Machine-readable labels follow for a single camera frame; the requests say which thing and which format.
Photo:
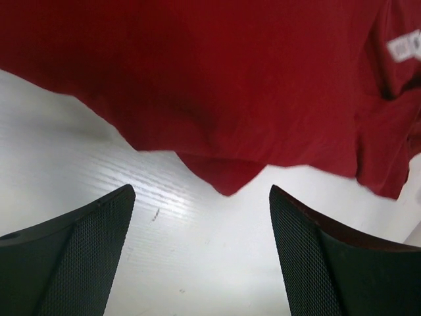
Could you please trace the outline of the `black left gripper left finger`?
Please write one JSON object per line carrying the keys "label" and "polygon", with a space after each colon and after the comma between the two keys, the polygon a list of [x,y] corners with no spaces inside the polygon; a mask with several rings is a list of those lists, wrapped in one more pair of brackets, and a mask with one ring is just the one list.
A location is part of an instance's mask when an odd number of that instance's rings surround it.
{"label": "black left gripper left finger", "polygon": [[2,315],[103,315],[136,194],[123,187],[1,237]]}

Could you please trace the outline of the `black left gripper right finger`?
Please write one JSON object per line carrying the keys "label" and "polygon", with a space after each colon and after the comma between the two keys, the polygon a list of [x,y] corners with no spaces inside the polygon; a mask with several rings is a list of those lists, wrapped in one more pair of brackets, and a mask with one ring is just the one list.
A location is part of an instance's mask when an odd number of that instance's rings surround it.
{"label": "black left gripper right finger", "polygon": [[273,186],[270,217],[292,315],[419,315],[420,248],[331,219]]}

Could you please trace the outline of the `dark red t shirt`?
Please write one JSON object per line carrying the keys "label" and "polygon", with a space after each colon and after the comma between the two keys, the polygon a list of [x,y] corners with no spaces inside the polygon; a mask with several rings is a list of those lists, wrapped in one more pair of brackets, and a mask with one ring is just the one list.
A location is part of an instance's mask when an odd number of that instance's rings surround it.
{"label": "dark red t shirt", "polygon": [[419,1],[2,1],[1,69],[226,196],[309,165],[395,199],[420,153]]}

